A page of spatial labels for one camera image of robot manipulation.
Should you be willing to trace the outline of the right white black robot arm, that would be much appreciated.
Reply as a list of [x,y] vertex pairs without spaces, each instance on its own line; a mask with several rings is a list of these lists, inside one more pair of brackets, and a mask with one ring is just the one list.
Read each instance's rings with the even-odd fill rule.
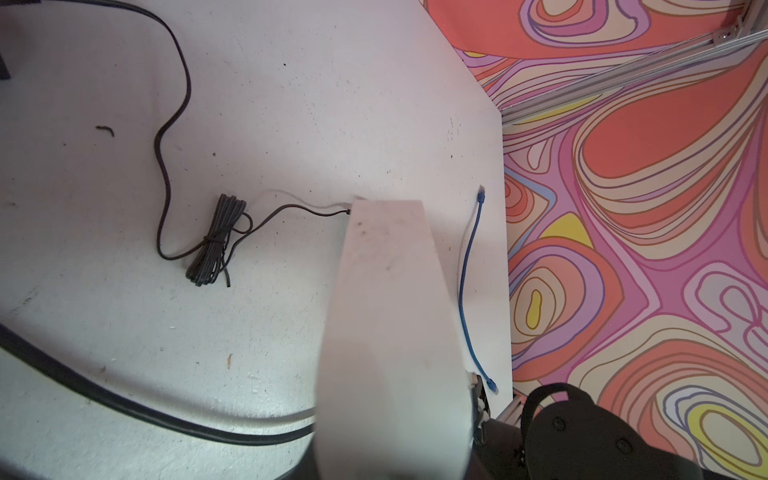
[[535,389],[520,425],[490,417],[485,388],[472,387],[473,440],[466,479],[723,479],[657,449],[583,390]]

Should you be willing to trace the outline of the white square router box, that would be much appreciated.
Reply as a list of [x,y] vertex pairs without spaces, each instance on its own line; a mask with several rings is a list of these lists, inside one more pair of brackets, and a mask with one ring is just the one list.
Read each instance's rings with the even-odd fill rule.
[[318,362],[324,479],[460,479],[469,376],[421,202],[354,203]]

